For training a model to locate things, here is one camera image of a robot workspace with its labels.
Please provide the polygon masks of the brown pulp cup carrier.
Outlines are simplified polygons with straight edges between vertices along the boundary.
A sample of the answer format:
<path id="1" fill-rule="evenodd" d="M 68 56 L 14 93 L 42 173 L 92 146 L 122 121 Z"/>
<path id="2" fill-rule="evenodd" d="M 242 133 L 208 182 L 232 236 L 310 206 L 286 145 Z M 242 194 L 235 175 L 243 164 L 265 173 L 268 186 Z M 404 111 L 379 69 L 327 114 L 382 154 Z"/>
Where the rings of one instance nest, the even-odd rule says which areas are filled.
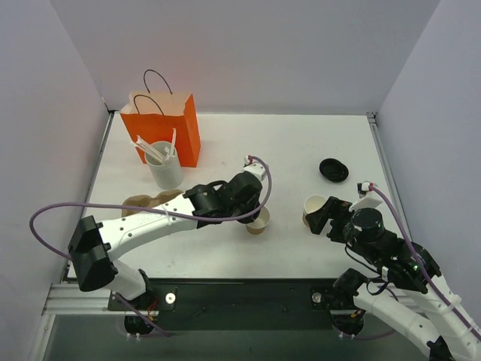
<path id="1" fill-rule="evenodd" d="M 143 208 L 155 208 L 160 206 L 161 204 L 165 204 L 178 195 L 182 194 L 183 191 L 179 189 L 175 190 L 166 190 L 160 192 L 156 196 L 148 196 L 148 195 L 136 195 L 128 197 L 124 202 L 123 205 L 128 206 L 136 206 L 136 207 L 143 207 Z"/>

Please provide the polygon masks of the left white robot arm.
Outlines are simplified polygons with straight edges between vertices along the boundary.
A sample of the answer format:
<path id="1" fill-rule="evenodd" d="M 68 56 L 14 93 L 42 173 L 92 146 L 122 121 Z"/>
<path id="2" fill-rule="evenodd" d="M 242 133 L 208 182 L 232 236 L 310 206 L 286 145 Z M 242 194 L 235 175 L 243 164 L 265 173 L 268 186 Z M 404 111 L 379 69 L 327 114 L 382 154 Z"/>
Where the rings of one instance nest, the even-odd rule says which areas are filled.
<path id="1" fill-rule="evenodd" d="M 134 308 L 146 308 L 153 299 L 148 277 L 122 262 L 121 256 L 177 232 L 230 220 L 254 221 L 265 177 L 245 170 L 229 182 L 198 185 L 148 211 L 105 221 L 84 217 L 68 245 L 80 290 L 110 290 Z"/>

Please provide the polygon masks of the orange paper bag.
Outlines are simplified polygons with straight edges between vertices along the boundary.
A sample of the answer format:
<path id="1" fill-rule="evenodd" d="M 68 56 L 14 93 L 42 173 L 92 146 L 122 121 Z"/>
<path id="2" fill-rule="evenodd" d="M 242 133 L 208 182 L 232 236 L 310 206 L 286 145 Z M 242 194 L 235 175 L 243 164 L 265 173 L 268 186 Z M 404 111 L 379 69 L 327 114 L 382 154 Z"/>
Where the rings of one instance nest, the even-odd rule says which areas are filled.
<path id="1" fill-rule="evenodd" d="M 144 139 L 152 144 L 176 138 L 175 149 L 183 167 L 194 168 L 201 151 L 195 100 L 192 93 L 131 91 L 129 101 L 120 110 L 120 116 L 130 138 Z"/>

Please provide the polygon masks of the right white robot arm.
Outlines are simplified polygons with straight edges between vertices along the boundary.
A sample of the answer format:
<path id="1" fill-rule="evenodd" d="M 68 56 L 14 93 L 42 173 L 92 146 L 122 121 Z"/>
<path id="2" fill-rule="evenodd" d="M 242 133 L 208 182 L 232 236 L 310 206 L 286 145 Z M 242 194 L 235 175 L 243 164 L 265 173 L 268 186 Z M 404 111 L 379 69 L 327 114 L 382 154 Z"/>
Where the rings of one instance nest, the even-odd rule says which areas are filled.
<path id="1" fill-rule="evenodd" d="M 449 288 L 439 265 L 423 247 L 384 226 L 376 208 L 329 197 L 304 216 L 310 231 L 328 238 L 370 263 L 381 282 L 350 268 L 333 285 L 337 304 L 367 311 L 411 341 L 430 360 L 478 360 L 480 327 Z"/>

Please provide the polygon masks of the brown paper coffee cup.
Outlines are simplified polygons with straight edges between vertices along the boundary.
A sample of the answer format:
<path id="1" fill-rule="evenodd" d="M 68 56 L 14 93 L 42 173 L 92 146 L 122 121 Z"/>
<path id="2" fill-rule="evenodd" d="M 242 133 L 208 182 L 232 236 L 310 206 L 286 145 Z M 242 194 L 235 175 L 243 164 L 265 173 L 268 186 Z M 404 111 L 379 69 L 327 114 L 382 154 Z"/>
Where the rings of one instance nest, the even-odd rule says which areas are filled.
<path id="1" fill-rule="evenodd" d="M 251 235 L 260 235 L 267 228 L 271 220 L 271 213 L 267 207 L 263 206 L 257 218 L 246 225 L 246 230 Z"/>

